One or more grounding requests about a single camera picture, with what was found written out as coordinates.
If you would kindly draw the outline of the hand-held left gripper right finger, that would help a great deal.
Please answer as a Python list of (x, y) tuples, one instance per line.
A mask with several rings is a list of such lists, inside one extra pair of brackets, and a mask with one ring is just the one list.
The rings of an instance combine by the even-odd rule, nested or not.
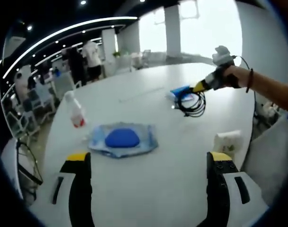
[(204, 227), (250, 227), (268, 209), (258, 184), (225, 153), (207, 153)]

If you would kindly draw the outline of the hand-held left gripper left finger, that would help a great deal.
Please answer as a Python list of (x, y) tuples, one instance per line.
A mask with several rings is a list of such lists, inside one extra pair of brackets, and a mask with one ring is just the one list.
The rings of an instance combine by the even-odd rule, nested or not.
[(69, 155), (43, 181), (43, 223), (47, 227), (93, 227), (91, 154)]

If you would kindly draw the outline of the person's right hand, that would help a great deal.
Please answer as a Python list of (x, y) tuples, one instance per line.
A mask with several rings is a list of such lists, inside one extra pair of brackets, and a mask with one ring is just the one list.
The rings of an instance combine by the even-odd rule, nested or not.
[(223, 76), (233, 75), (238, 79), (238, 86), (243, 88), (247, 87), (250, 71), (235, 65), (229, 66), (223, 72)]

